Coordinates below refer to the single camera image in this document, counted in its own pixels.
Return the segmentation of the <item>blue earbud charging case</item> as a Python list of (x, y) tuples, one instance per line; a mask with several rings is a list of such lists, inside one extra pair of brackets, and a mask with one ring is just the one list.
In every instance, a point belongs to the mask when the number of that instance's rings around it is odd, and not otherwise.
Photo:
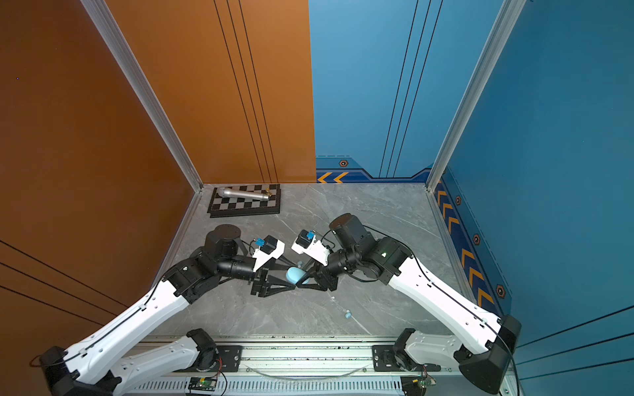
[(308, 283), (308, 279), (305, 277), (306, 272), (299, 267), (291, 267), (287, 270), (286, 278), (289, 283), (296, 285), (300, 282), (302, 285)]

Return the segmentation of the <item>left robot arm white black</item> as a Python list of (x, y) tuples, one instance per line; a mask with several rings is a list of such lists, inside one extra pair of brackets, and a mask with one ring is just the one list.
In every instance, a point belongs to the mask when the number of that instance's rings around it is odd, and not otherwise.
[(189, 331), (167, 346), (127, 356), (138, 342), (173, 315), (193, 305), (224, 281), (251, 283), (259, 295), (284, 281), (267, 280), (270, 270), (293, 266), (284, 242), (271, 235), (249, 250), (241, 231), (222, 224), (206, 235), (190, 257), (168, 269), (160, 281), (130, 308), (84, 340), (64, 349), (54, 346), (38, 362), (54, 395), (122, 395), (138, 384), (172, 371), (193, 368), (220, 371), (216, 342), (203, 329)]

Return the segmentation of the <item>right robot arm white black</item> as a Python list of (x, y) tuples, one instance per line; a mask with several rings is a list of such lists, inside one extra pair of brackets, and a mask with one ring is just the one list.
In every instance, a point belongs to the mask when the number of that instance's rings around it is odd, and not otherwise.
[(409, 297), (451, 331), (450, 337), (404, 330), (392, 346), (398, 368), (416, 372), (419, 393), (432, 379), (429, 366), (458, 370), (487, 394), (498, 395), (510, 366), (520, 322), (511, 315), (500, 317), (471, 302), (427, 269), (403, 242), (364, 225), (353, 214), (342, 214), (330, 223), (340, 245), (333, 251), (313, 231), (303, 230), (292, 250), (309, 256), (314, 265), (297, 279), (299, 287), (333, 291), (340, 277), (360, 271), (366, 283), (379, 281)]

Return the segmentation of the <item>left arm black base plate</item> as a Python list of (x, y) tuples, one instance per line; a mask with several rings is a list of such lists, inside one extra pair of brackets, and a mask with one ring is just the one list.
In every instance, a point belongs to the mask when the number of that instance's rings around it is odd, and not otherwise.
[(217, 349), (219, 351), (219, 354), (211, 368), (198, 370), (196, 367), (190, 366), (187, 369), (178, 370), (176, 371), (176, 373), (211, 374), (219, 371), (220, 365), (222, 365), (221, 372), (238, 372), (244, 348), (240, 345), (224, 345), (218, 346)]

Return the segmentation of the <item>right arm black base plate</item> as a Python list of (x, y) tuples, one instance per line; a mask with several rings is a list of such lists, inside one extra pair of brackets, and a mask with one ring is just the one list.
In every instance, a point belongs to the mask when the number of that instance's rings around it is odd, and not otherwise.
[(440, 372), (442, 366), (416, 363), (404, 350), (393, 345), (374, 345), (371, 347), (374, 371), (376, 372)]

